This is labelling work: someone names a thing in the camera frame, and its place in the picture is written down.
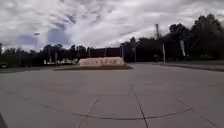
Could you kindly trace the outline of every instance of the pavement joint line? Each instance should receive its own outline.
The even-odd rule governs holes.
[[[82,124],[85,122],[86,118],[89,117],[90,112],[92,111],[92,109],[95,107],[96,103],[99,101],[100,96],[97,98],[97,100],[95,101],[95,103],[93,104],[93,106],[90,108],[88,114],[84,117],[84,119],[82,120],[82,122],[80,123],[78,128],[81,128]]]
[[[186,103],[184,103],[179,97],[176,97],[177,101],[179,101],[180,103],[182,103],[183,105],[187,106],[188,108],[191,108],[192,111],[196,114],[198,114],[202,119],[204,119],[206,122],[208,122],[209,124],[211,124],[213,127],[218,128],[216,126],[216,124],[214,124],[212,121],[210,121],[209,119],[207,119],[206,117],[204,117],[200,112],[196,111],[194,108],[192,108],[191,106],[187,105]]]
[[[140,110],[141,110],[141,113],[142,113],[142,116],[143,116],[143,119],[144,119],[146,128],[149,128],[148,123],[147,123],[146,118],[145,118],[145,114],[144,114],[144,112],[143,112],[143,110],[142,110],[142,107],[141,107],[140,102],[139,102],[139,100],[138,100],[138,97],[137,97],[137,95],[136,95],[136,93],[135,93],[135,90],[134,90],[134,88],[132,87],[132,85],[130,85],[130,87],[131,87],[132,91],[134,92],[134,96],[135,96],[135,98],[136,98],[136,100],[137,100],[137,103],[138,103],[138,106],[139,106],[139,108],[140,108]]]

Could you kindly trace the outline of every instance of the low stone wall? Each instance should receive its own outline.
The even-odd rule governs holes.
[[[79,61],[79,65],[84,67],[118,66],[124,64],[124,60],[121,57],[88,58]]]

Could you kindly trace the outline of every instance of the cloud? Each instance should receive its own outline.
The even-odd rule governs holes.
[[[154,36],[155,23],[165,34],[172,23],[190,27],[208,13],[223,21],[223,0],[1,0],[0,42],[36,50],[49,43],[114,46],[132,36]],[[20,43],[23,35],[37,43]]]

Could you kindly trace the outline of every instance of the concrete pavement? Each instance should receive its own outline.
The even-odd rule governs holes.
[[[224,127],[224,73],[131,66],[0,74],[0,112],[9,128]]]

